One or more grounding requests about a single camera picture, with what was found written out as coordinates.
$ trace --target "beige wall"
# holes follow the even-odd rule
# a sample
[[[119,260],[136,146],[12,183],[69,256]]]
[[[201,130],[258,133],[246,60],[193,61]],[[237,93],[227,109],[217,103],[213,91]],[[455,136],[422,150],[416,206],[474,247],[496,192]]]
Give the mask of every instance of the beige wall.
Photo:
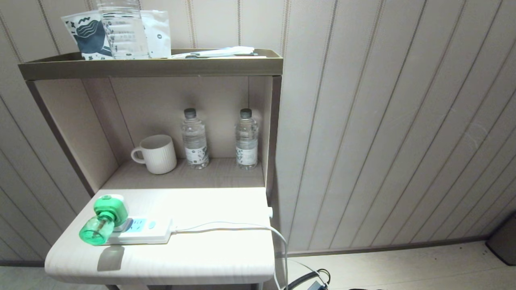
[[[0,260],[42,260],[89,199],[16,63],[77,51],[94,1],[0,2]],[[489,234],[516,209],[516,1],[141,0],[172,47],[285,57],[277,171],[291,250]]]

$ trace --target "green plug-in device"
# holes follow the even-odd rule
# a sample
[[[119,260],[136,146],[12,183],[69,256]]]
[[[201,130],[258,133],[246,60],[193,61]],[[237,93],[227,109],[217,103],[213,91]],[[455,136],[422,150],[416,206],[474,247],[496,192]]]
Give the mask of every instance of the green plug-in device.
[[[105,195],[95,201],[92,217],[79,232],[79,237],[84,242],[98,246],[106,243],[113,229],[119,227],[127,220],[123,197],[120,195]]]

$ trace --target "tiled floor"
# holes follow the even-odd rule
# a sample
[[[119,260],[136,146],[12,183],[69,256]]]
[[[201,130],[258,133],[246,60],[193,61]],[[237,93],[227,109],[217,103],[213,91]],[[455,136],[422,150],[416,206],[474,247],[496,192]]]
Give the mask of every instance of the tiled floor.
[[[331,290],[515,290],[516,267],[496,258],[483,242],[400,251],[294,257],[330,271]],[[289,281],[308,270],[289,262]],[[296,290],[306,290],[309,281]],[[266,283],[266,289],[275,290]],[[0,267],[0,290],[107,290],[101,285],[57,282],[43,268]]]

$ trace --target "baseboard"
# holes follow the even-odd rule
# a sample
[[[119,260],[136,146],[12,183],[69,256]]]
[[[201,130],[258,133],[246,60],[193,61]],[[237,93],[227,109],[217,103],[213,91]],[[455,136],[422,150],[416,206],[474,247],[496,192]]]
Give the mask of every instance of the baseboard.
[[[404,245],[378,246],[378,247],[363,247],[363,248],[348,248],[348,249],[328,249],[328,250],[307,250],[307,251],[289,251],[289,257],[303,257],[303,256],[318,256],[318,255],[339,255],[339,254],[354,254],[354,253],[369,253],[382,251],[396,251],[417,249],[426,247],[447,246],[454,244],[470,243],[473,241],[487,240],[489,235],[467,237],[440,241],[427,241],[423,243],[413,243]],[[283,253],[276,253],[276,257],[282,257]]]
[[[2,267],[44,267],[45,261],[0,261]]]

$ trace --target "white countertop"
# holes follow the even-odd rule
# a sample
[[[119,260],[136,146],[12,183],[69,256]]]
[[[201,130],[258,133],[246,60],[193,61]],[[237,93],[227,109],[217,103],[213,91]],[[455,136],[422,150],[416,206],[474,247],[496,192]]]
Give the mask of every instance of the white countertop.
[[[270,225],[263,187],[101,189],[48,253],[48,275],[69,283],[140,285],[248,284],[273,275],[269,230],[177,233],[164,245],[89,245],[78,234],[106,194],[123,195],[129,216],[170,213],[179,229],[211,221]]]

